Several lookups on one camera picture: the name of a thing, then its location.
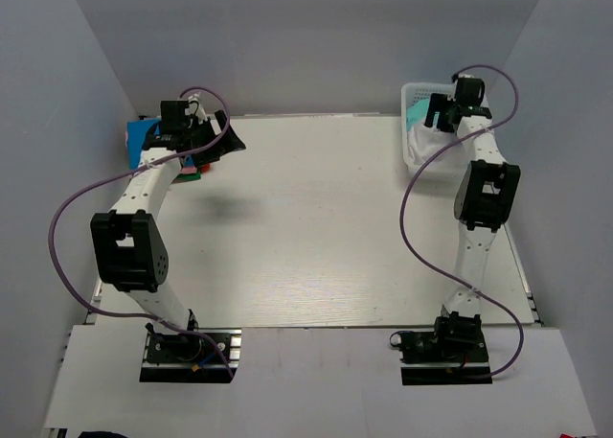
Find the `white t shirt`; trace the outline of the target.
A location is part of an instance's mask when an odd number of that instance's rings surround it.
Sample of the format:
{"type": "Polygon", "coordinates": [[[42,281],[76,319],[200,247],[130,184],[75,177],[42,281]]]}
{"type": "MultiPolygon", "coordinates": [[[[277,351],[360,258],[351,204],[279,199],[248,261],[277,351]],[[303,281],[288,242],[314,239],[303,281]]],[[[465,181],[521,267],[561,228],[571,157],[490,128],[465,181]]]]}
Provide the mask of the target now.
{"type": "MultiPolygon", "coordinates": [[[[438,150],[457,141],[455,134],[438,131],[435,127],[426,127],[423,121],[413,125],[405,136],[404,161],[410,166],[417,167],[421,166],[438,150]]],[[[446,150],[432,163],[432,166],[455,168],[460,167],[465,161],[464,148],[457,145],[446,150]]]]}

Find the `teal t shirt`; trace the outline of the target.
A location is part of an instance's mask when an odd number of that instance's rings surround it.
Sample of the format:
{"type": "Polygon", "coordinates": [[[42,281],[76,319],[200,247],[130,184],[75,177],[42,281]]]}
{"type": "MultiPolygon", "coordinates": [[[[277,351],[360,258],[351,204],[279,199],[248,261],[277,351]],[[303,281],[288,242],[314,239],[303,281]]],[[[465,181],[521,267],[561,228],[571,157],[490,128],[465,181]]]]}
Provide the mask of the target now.
{"type": "Polygon", "coordinates": [[[418,124],[420,121],[423,121],[425,119],[429,103],[430,101],[428,99],[422,99],[408,106],[405,109],[405,114],[402,122],[402,133],[404,135],[406,135],[411,130],[413,125],[418,124]]]}

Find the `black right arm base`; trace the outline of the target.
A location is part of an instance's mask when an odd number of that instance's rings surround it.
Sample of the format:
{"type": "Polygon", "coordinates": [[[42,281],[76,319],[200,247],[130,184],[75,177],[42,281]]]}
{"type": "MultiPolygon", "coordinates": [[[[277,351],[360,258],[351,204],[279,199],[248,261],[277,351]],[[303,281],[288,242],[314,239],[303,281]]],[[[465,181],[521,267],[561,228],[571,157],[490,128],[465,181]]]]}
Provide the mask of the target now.
{"type": "Polygon", "coordinates": [[[397,331],[392,349],[400,352],[404,386],[491,384],[488,350],[478,315],[439,316],[431,331],[397,331]]]}

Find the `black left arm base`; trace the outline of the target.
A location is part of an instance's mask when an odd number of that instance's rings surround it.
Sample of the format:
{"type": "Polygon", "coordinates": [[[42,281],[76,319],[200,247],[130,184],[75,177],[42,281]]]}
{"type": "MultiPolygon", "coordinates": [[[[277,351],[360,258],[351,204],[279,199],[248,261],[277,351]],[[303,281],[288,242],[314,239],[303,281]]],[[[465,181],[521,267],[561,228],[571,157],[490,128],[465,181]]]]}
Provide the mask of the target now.
{"type": "Polygon", "coordinates": [[[233,374],[238,370],[241,329],[199,330],[213,345],[199,337],[148,332],[139,382],[228,384],[232,376],[217,351],[226,358],[233,374]]]}

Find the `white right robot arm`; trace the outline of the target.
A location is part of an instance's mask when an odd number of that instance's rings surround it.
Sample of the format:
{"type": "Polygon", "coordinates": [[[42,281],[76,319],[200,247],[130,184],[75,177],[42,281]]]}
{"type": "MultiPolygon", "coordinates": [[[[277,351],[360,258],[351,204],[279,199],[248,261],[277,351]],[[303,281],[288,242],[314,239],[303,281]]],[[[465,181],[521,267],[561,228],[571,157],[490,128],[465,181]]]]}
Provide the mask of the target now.
{"type": "Polygon", "coordinates": [[[433,94],[425,124],[460,141],[467,167],[454,201],[459,246],[452,275],[457,285],[442,314],[473,319],[481,313],[478,291],[496,234],[507,222],[521,171],[498,149],[492,115],[485,105],[485,83],[467,74],[452,77],[453,92],[433,94]]]}

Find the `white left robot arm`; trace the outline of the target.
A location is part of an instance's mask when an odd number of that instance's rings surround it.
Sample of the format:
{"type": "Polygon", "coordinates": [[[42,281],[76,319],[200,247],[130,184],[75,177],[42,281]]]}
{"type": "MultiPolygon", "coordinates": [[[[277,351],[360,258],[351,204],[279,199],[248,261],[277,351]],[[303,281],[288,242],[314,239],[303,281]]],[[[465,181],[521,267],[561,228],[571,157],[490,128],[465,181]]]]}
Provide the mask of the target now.
{"type": "Polygon", "coordinates": [[[157,217],[184,167],[198,170],[245,149],[224,110],[208,117],[196,98],[162,101],[160,119],[144,135],[136,174],[110,210],[90,222],[101,281],[155,316],[156,331],[165,333],[166,323],[178,328],[169,346],[183,360],[200,354],[203,339],[190,329],[192,313],[168,283],[170,259],[157,217]]]}

